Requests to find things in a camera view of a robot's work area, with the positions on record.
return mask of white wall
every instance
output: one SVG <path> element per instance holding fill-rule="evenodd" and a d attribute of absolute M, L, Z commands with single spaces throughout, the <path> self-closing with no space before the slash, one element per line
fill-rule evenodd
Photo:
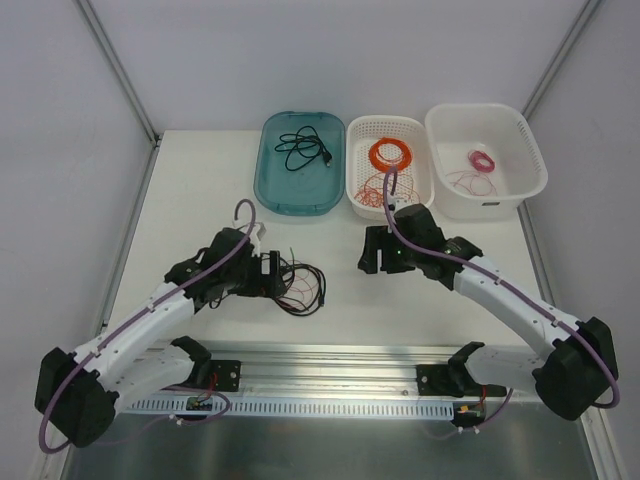
<path fill-rule="evenodd" d="M 156 127 L 524 107 L 584 0 L 94 0 Z"/>
<path fill-rule="evenodd" d="M 549 184 L 531 202 L 562 306 L 613 329 L 622 403 L 609 414 L 640 478 L 640 2 L 611 0 L 531 127 Z"/>
<path fill-rule="evenodd" d="M 70 0 L 0 3 L 0 478 L 37 451 L 39 362 L 95 323 L 149 152 Z"/>

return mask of gray floor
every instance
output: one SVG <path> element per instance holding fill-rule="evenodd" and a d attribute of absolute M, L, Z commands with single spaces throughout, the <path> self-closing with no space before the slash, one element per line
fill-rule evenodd
<path fill-rule="evenodd" d="M 151 417 L 121 415 L 104 440 Z M 222 418 L 161 422 L 115 447 L 76 450 L 67 480 L 596 479 L 579 422 L 537 404 L 512 404 L 479 435 L 437 441 L 447 423 L 402 420 Z"/>

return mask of white plastic bin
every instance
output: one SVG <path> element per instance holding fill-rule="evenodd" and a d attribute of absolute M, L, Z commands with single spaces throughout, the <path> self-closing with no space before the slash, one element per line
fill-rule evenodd
<path fill-rule="evenodd" d="M 369 161 L 369 150 L 382 137 L 402 140 L 410 148 L 413 161 L 404 175 L 412 178 L 412 189 L 417 194 L 412 197 L 427 207 L 433 202 L 433 175 L 429 161 L 429 147 L 424 126 L 412 118 L 391 115 L 367 115 L 356 118 L 347 129 L 346 191 L 353 210 L 361 217 L 385 221 L 382 207 L 370 207 L 357 200 L 358 191 L 371 176 L 379 174 Z M 393 157 L 395 152 L 384 152 Z M 378 182 L 382 191 L 382 182 Z"/>
<path fill-rule="evenodd" d="M 507 217 L 542 191 L 547 169 L 524 117 L 506 105 L 442 104 L 425 118 L 435 176 L 435 204 L 457 220 Z M 453 186 L 460 171 L 473 171 L 468 155 L 479 150 L 495 162 L 488 173 L 495 191 L 475 196 Z"/>

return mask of work surface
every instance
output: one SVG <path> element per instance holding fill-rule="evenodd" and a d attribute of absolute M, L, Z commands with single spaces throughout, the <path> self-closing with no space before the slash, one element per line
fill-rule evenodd
<path fill-rule="evenodd" d="M 145 197 L 109 328 L 114 328 L 163 281 L 177 262 L 210 245 L 231 226 L 238 200 L 253 195 L 260 132 L 166 132 Z M 344 196 L 320 217 L 276 215 L 256 202 L 265 223 L 263 250 L 321 268 L 326 306 L 292 317 L 267 299 L 229 297 L 202 309 L 167 338 L 202 341 L 342 345 L 462 345 L 472 340 L 517 345 L 522 341 L 477 304 L 418 272 L 366 275 L 356 268 L 364 231 L 375 223 L 358 217 Z M 463 236 L 501 271 L 531 293 L 537 286 L 517 214 L 491 223 L 457 223 L 432 210 L 447 237 Z M 243 210 L 249 218 L 249 212 Z"/>

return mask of metal frame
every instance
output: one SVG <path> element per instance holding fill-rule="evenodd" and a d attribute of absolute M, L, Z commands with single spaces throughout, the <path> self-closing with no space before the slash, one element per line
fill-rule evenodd
<path fill-rule="evenodd" d="M 151 174 L 160 144 L 160 135 L 153 128 L 146 110 L 96 14 L 91 0 L 74 0 L 74 3 L 78 6 L 105 60 L 116 76 L 142 129 L 154 145 L 111 275 L 109 288 L 100 307 L 99 321 L 95 325 L 95 332 L 97 332 L 106 326 L 113 309 L 115 296 L 133 241 L 135 227 L 151 181 Z M 535 113 L 579 39 L 604 3 L 604 0 L 587 0 L 585 2 L 524 107 L 523 115 L 527 120 Z M 555 304 L 556 296 L 549 282 L 545 261 L 536 238 L 535 225 L 531 220 L 526 202 L 521 205 L 518 213 L 541 296 L 546 302 Z M 440 347 L 293 346 L 215 343 L 205 346 L 215 352 L 218 358 L 224 358 L 225 356 L 234 359 L 242 358 L 244 362 L 243 368 L 245 368 L 243 379 L 246 381 L 249 393 L 275 396 L 282 395 L 283 392 L 295 392 L 297 396 L 320 398 L 353 396 L 354 394 L 369 398 L 373 396 L 380 398 L 381 395 L 388 398 L 397 398 L 398 396 L 406 398 L 407 395 L 412 395 L 412 389 L 415 389 L 413 369 L 408 368 L 408 366 L 414 366 L 417 363 L 443 363 L 454 350 Z M 343 380 L 345 377 L 349 379 L 350 384 L 354 384 L 354 390 L 347 393 L 344 392 Z M 519 396 L 518 400 L 537 401 L 537 399 L 526 396 Z M 582 423 L 599 477 L 602 479 L 627 479 L 628 476 L 625 472 L 624 464 L 610 432 L 606 413 L 590 409 L 583 415 Z M 59 478 L 62 474 L 65 460 L 66 455 L 39 458 L 32 477 L 40 479 Z"/>

